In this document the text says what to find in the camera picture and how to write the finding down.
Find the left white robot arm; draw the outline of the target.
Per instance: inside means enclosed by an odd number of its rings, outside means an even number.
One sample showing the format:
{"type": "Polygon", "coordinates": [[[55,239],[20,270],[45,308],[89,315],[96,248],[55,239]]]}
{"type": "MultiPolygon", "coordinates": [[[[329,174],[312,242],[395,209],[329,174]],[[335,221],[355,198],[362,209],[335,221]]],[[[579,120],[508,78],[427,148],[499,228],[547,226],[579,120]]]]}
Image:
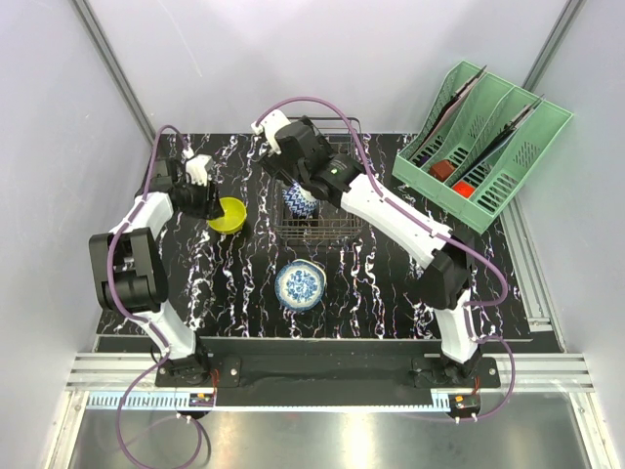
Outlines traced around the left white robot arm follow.
{"type": "Polygon", "coordinates": [[[177,213],[206,221],[224,215],[211,156],[156,159],[122,221],[89,239],[97,299],[103,310],[137,325],[160,352],[157,369],[174,385],[198,387],[219,377],[198,333],[169,300],[169,283],[156,238],[177,213]]]}

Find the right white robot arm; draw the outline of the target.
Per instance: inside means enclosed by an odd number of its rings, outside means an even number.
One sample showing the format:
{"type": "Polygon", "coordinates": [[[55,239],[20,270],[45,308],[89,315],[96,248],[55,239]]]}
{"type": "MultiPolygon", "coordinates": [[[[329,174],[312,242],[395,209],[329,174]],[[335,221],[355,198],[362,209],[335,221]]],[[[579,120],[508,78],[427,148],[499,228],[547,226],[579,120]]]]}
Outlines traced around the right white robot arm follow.
{"type": "Polygon", "coordinates": [[[475,380],[481,352],[469,308],[473,259],[457,245],[473,244],[473,235],[455,234],[403,201],[367,165],[335,151],[307,117],[291,120],[275,110],[251,128],[269,143],[260,164],[284,185],[293,215],[303,219],[327,202],[381,231],[419,265],[417,295],[433,309],[441,336],[433,378],[459,388],[475,380]]]}

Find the wire dish rack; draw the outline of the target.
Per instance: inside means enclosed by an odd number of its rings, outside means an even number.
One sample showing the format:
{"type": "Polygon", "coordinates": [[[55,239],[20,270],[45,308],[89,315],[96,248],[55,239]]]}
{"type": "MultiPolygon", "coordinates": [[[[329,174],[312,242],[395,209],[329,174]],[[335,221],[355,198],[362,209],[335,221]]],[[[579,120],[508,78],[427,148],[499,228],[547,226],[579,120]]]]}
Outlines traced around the wire dish rack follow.
{"type": "Polygon", "coordinates": [[[274,229],[283,243],[291,247],[307,243],[341,244],[357,237],[362,222],[341,208],[342,195],[350,190],[350,182],[364,172],[357,160],[354,137],[346,128],[332,129],[326,135],[326,129],[318,126],[330,121],[337,123],[337,118],[304,116],[288,119],[290,124],[276,134],[277,142],[281,152],[314,155],[312,180],[317,190],[312,195],[319,201],[319,206],[309,217],[294,216],[282,197],[282,191],[291,186],[271,178],[274,229]]]}

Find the red patterned bowl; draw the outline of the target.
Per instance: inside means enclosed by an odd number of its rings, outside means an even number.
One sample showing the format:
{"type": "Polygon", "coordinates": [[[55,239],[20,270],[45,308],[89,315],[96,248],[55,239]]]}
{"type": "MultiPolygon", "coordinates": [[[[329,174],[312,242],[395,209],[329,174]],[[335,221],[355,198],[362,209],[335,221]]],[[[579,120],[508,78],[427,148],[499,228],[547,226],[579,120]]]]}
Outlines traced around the red patterned bowl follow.
{"type": "Polygon", "coordinates": [[[299,184],[284,189],[282,197],[290,212],[300,218],[311,216],[319,206],[319,201],[299,184]]]}

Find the yellow green bowl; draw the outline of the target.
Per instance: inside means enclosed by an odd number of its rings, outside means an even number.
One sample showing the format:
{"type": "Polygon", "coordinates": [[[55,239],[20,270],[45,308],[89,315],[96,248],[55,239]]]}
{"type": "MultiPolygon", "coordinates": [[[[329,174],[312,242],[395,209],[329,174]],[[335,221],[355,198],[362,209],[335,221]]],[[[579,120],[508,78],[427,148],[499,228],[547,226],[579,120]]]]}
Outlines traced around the yellow green bowl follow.
{"type": "Polygon", "coordinates": [[[208,226],[217,233],[234,235],[243,229],[247,218],[247,209],[244,202],[236,197],[222,197],[220,199],[224,215],[215,220],[209,220],[208,226]]]}

